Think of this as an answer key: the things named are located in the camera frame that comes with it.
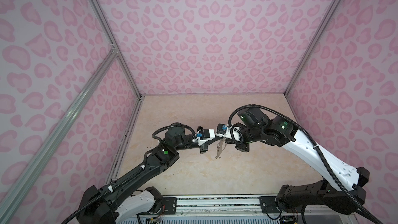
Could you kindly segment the metal key holder plate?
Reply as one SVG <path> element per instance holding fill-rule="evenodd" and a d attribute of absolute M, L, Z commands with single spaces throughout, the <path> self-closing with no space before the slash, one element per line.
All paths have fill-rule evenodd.
<path fill-rule="evenodd" d="M 219 160 L 221 158 L 221 154 L 222 154 L 222 152 L 225 149 L 225 141 L 226 141 L 226 139 L 223 138 L 217 144 L 217 153 L 216 153 L 216 156 L 215 156 L 215 159 L 217 159 L 217 160 Z"/>

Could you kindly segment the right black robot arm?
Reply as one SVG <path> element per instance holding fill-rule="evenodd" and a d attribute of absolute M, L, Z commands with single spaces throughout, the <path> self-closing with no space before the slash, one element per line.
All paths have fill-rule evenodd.
<path fill-rule="evenodd" d="M 264 111 L 275 114 L 270 119 Z M 242 124 L 239 144 L 262 142 L 270 146 L 282 147 L 296 155 L 317 171 L 322 180 L 307 185 L 283 185 L 276 197 L 276 202 L 288 208 L 307 205 L 324 205 L 340 213 L 349 215 L 353 212 L 368 214 L 364 203 L 370 172 L 364 167 L 355 168 L 317 144 L 309 133 L 287 116 L 264 106 L 250 104 L 233 112 Z"/>

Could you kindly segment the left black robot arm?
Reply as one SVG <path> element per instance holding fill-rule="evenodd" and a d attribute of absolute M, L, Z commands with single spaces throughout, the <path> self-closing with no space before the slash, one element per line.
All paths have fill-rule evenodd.
<path fill-rule="evenodd" d="M 205 153 L 209 144 L 229 137 L 230 127 L 225 124 L 215 130 L 198 127 L 195 131 L 188 125 L 173 123 L 156 130 L 152 138 L 159 143 L 145 152 L 143 161 L 101 188 L 88 188 L 78 210 L 64 223 L 75 218 L 80 224 L 118 224 L 143 213 L 162 216 L 167 212 L 164 197 L 154 187 L 143 191 L 140 187 L 170 168 L 179 159 L 180 150 L 198 148 Z"/>

